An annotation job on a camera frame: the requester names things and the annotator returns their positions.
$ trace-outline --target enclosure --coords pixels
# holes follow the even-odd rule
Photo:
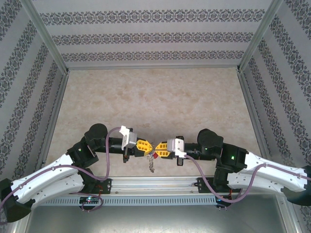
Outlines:
[[[50,164],[95,123],[131,127],[155,145],[177,135],[196,142],[208,128],[226,143],[274,162],[311,165],[310,3],[1,0],[0,180]],[[105,154],[98,157],[90,169],[104,176]],[[191,182],[200,173],[191,161],[176,166],[175,160],[157,158],[150,167],[146,157],[124,164],[112,154],[110,160],[110,176],[116,183],[128,181],[113,186],[111,198],[123,192],[140,197],[139,182],[170,187],[166,196],[182,190],[179,195],[197,197]],[[214,175],[215,162],[199,164],[205,175]],[[108,231],[117,225],[112,219],[128,217],[117,232],[125,225],[128,232],[221,232],[230,226],[241,232],[311,232],[310,207],[256,192],[244,201],[231,213],[213,206],[135,206],[133,216],[124,206],[86,216],[73,207],[45,205],[1,232],[39,232],[43,226],[46,232],[69,232],[62,215],[97,222],[90,232],[104,230],[101,216]],[[203,224],[206,212],[209,221]],[[192,214],[193,220],[174,228],[160,213],[170,213],[171,221]],[[138,217],[140,226],[133,224]],[[229,219],[235,217],[241,222],[233,225]],[[228,223],[222,225],[222,218]],[[55,222],[61,227],[54,228]]]

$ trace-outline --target robotic arm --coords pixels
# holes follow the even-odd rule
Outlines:
[[[148,141],[137,138],[133,129],[122,126],[113,130],[118,130],[123,137],[109,137],[112,131],[108,132],[103,124],[95,124],[80,142],[53,163],[21,179],[2,180],[0,208],[4,208],[8,222],[25,217],[40,204],[61,195],[98,193],[98,185],[105,183],[107,186],[107,183],[111,183],[108,179],[109,153],[122,154],[124,163],[130,156],[142,157],[149,153],[156,153],[165,159],[176,158],[178,166],[183,165],[184,159],[191,159],[195,163],[195,160],[216,159],[214,178],[206,182],[207,187],[212,183],[216,192],[244,188],[248,191],[251,183],[253,188],[284,195],[294,204],[311,205],[311,166],[295,168],[265,160],[243,148],[224,143],[223,137],[208,129],[199,132],[197,143],[185,143],[184,137],[178,136],[161,142],[156,148]],[[97,152],[107,153],[105,178],[95,177],[87,168],[98,161]]]

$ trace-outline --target black mounting bracket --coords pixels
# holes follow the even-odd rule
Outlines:
[[[97,181],[94,188],[90,193],[92,194],[110,194],[111,192],[112,179],[107,179],[105,181]]]
[[[206,177],[208,183],[210,184],[210,186],[217,192],[217,193],[228,193],[230,192],[230,188],[227,186],[219,186],[219,187],[216,187],[213,185],[213,180],[214,178],[213,177]],[[194,183],[194,186],[198,187],[198,191],[199,193],[211,193],[211,191],[208,189],[208,187],[206,186],[206,184],[204,183],[204,180],[202,177],[200,178],[197,178],[196,179],[197,182]],[[232,193],[239,193],[240,192],[240,189],[233,189],[232,190]]]

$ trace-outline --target white robotic arm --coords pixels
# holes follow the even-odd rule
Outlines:
[[[31,206],[31,209],[34,209],[39,205],[46,203],[47,201],[56,197],[61,197],[69,193],[80,192],[83,187],[83,179],[79,174],[75,173],[73,175],[70,175],[69,177],[65,177],[36,193],[32,197],[35,202]]]
[[[238,173],[228,174],[227,180],[228,186],[230,188],[247,188],[249,186],[255,168],[261,164],[274,165],[287,171],[300,174],[301,176],[308,176],[303,168],[289,167],[274,163],[272,161],[263,159],[251,152],[246,155],[245,164],[247,165],[247,168],[242,169]],[[301,177],[297,177],[271,167],[263,167],[259,169],[256,173],[256,177],[254,179],[252,187],[258,190],[265,190],[267,192],[284,195],[284,193],[281,191],[284,187],[294,192],[302,192],[306,190],[305,186],[307,185],[307,183],[308,181],[306,179],[302,179]]]
[[[26,176],[24,178],[18,179],[13,181],[11,189],[14,190],[15,188],[19,187],[23,182],[25,182],[27,179],[30,179],[31,177],[35,176],[41,171],[47,170],[51,167],[55,167],[58,165],[72,165],[73,161],[69,155],[63,154],[60,158],[55,160],[53,163],[47,165],[46,167],[40,169],[39,171],[36,171],[29,176]],[[58,188],[57,185],[60,187],[63,186],[62,184],[65,183],[66,180],[69,180],[71,176],[75,175],[76,177],[80,177],[80,180],[82,179],[81,176],[77,175],[78,170],[70,168],[70,167],[64,167],[62,169],[55,169],[48,171],[34,180],[30,181],[26,185],[24,185],[21,189],[19,189],[14,195],[18,197],[18,202],[19,203],[26,203],[30,199],[38,200],[42,199],[42,195],[46,197],[47,195],[50,196],[51,194],[47,194],[47,191],[45,190],[48,188],[51,190],[51,186],[56,188],[56,190],[60,189]],[[78,186],[74,186],[76,192],[80,191],[84,185],[79,184]]]

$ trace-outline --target red tag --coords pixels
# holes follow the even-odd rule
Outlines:
[[[154,152],[153,156],[154,156],[154,159],[156,159],[158,157],[158,154]]]

